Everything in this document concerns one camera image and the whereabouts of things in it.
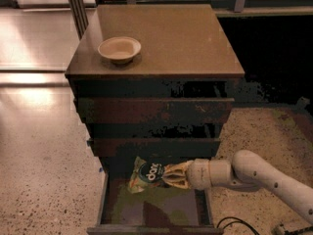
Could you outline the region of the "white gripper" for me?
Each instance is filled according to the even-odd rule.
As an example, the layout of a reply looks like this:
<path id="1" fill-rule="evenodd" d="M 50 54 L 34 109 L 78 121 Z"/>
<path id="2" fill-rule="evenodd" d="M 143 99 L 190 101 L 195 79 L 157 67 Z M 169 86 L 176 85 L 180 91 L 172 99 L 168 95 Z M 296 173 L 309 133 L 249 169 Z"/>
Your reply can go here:
<path id="1" fill-rule="evenodd" d="M 162 180 L 172 187 L 184 190 L 189 189 L 190 185 L 197 190 L 228 187 L 233 182 L 233 171 L 227 160 L 195 159 L 167 165 Z"/>

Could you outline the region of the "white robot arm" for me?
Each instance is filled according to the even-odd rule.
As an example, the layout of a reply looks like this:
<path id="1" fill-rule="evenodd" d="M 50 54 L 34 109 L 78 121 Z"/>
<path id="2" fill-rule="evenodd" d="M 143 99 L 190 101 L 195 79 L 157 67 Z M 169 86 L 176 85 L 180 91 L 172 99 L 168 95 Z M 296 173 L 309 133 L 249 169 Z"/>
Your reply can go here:
<path id="1" fill-rule="evenodd" d="M 313 189 L 289 177 L 249 150 L 228 160 L 195 159 L 165 167 L 162 180 L 181 189 L 224 187 L 236 191 L 264 188 L 313 224 Z"/>

